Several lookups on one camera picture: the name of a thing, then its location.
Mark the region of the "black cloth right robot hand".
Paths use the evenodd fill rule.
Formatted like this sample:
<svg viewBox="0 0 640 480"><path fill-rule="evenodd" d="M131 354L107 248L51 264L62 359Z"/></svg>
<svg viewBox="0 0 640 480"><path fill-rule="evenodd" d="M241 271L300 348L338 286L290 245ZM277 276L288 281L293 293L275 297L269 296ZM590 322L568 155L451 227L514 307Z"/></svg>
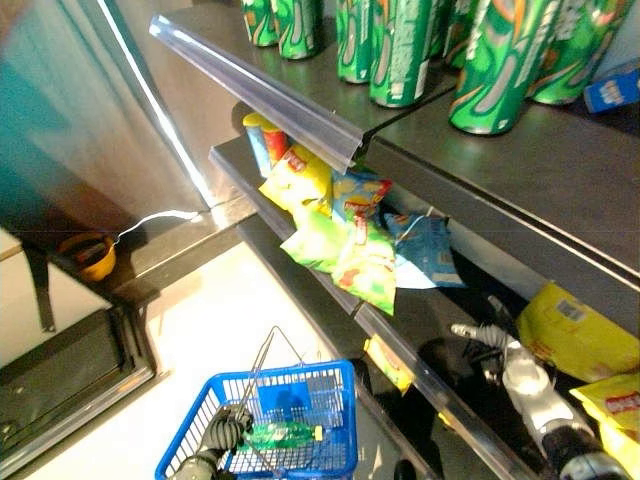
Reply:
<svg viewBox="0 0 640 480"><path fill-rule="evenodd" d="M449 386L458 388L468 378L498 383L502 355L495 347L464 338L452 332L454 324L496 326L518 337L513 316L495 295L481 293L463 306L445 300L427 318L426 339L419 344L418 355Z"/></svg>

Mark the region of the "black cloth left robot hand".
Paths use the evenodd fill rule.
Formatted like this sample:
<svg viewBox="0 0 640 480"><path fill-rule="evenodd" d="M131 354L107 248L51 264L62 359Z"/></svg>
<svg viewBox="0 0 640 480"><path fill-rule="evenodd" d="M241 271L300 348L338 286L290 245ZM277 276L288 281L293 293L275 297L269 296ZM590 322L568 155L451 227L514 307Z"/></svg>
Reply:
<svg viewBox="0 0 640 480"><path fill-rule="evenodd" d="M243 434L253 427L254 416L240 404L224 405L205 428L198 452L213 452L221 456L232 451L243 440Z"/></svg>

